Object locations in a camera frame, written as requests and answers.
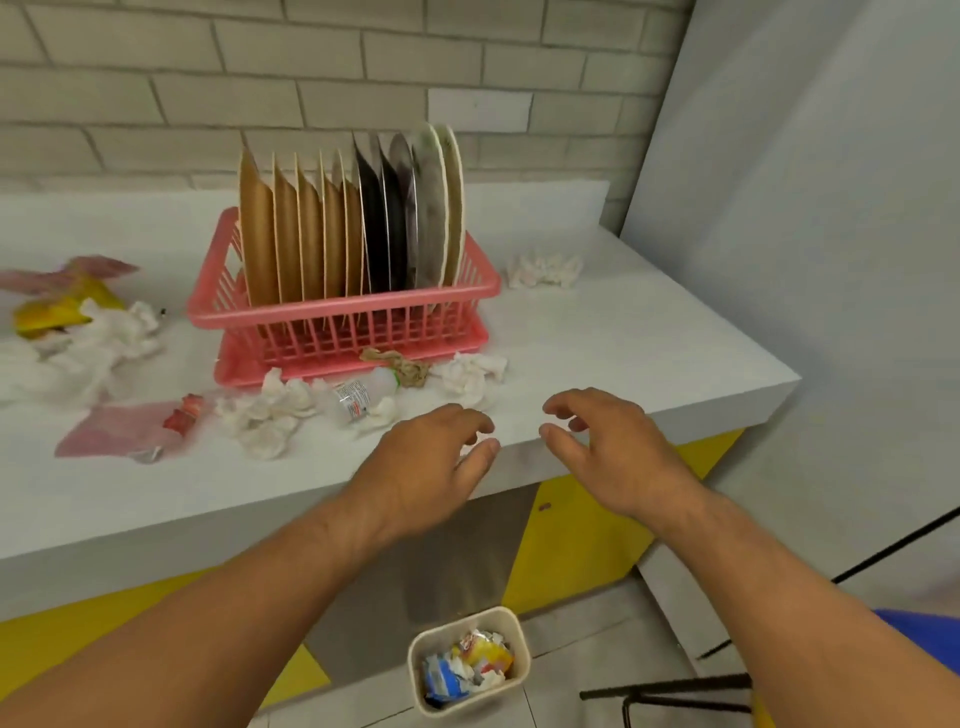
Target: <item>crumpled tissue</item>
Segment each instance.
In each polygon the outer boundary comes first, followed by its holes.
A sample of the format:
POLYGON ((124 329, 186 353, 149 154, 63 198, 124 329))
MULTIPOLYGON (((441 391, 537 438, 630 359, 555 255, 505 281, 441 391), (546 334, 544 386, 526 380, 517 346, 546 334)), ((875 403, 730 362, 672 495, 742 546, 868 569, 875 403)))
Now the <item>crumpled tissue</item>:
POLYGON ((367 410, 367 415, 353 423, 353 432, 357 437, 374 430, 389 427, 400 419, 400 408, 393 397, 384 397, 367 410))
POLYGON ((579 255, 518 255, 507 266, 507 285, 511 288, 533 288, 552 283, 570 288, 584 270, 579 255))
POLYGON ((159 320, 147 303, 121 310, 87 299, 80 312, 91 321, 66 333, 0 341, 0 401, 90 407, 120 394, 117 365, 161 349, 159 320))
POLYGON ((258 395, 224 397, 214 411, 224 432, 256 460, 273 460, 287 449, 300 421, 320 414, 328 402, 329 385, 323 379, 280 379, 274 367, 263 377, 258 395))
POLYGON ((438 376, 447 392, 460 395, 464 407, 482 407, 487 400, 487 375, 502 382, 507 358, 484 353, 454 354, 451 361, 434 364, 430 374, 438 376))

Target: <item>plastic bottle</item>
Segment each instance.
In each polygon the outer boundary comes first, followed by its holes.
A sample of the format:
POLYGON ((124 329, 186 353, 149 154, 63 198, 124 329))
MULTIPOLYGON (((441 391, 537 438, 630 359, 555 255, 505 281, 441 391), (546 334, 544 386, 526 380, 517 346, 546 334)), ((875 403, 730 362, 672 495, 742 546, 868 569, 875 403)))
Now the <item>plastic bottle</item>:
POLYGON ((333 401, 328 411, 337 425, 349 425, 396 392, 399 386, 394 370, 377 367, 331 389, 333 401))

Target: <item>small trash bin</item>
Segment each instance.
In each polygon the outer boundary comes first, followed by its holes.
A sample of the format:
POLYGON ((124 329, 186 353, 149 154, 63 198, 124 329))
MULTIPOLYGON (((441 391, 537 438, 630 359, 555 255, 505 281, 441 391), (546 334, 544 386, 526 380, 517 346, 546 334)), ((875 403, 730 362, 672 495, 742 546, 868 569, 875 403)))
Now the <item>small trash bin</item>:
POLYGON ((410 643, 407 650, 407 670, 410 672, 410 685, 414 692, 417 708, 427 717, 443 717, 463 711, 478 703, 489 701, 503 695, 504 692, 519 688, 530 674, 530 648, 523 637, 520 620, 506 607, 492 607, 485 612, 458 619, 442 627, 434 627, 420 632, 410 643), (502 685, 479 692, 463 700, 451 703, 445 708, 434 708, 424 698, 423 660, 429 655, 446 652, 450 646, 460 640, 471 629, 484 629, 499 632, 514 652, 514 663, 507 672, 507 680, 502 685))

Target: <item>hand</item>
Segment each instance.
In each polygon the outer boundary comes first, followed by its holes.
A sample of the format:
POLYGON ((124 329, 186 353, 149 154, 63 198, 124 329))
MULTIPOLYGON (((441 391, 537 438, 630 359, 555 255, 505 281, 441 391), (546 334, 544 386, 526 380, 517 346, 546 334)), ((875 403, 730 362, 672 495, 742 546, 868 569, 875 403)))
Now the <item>hand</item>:
POLYGON ((376 508, 388 541, 445 521, 467 502, 487 474, 500 443, 490 438, 463 460, 460 449, 493 432, 492 420, 475 409, 445 404, 394 425, 345 490, 376 508))
POLYGON ((572 432, 589 430, 589 447, 557 425, 540 437, 604 507, 643 522, 655 532, 677 498, 701 489, 673 446, 637 404, 599 389, 554 395, 543 411, 570 420, 572 432))

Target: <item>pink plastic basket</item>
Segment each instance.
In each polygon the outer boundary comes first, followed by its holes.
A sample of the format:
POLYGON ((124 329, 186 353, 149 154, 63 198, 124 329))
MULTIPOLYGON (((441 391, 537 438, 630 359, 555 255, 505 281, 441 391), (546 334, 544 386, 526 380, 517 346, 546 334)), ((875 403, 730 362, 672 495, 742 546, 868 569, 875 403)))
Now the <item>pink plastic basket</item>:
POLYGON ((469 234, 453 286, 253 308, 237 219, 236 207, 221 214, 187 302, 195 327, 224 330, 213 370, 222 386, 259 384, 272 367, 284 379, 371 369, 359 358, 366 347, 430 359, 487 343, 477 303, 500 292, 500 276, 469 234))

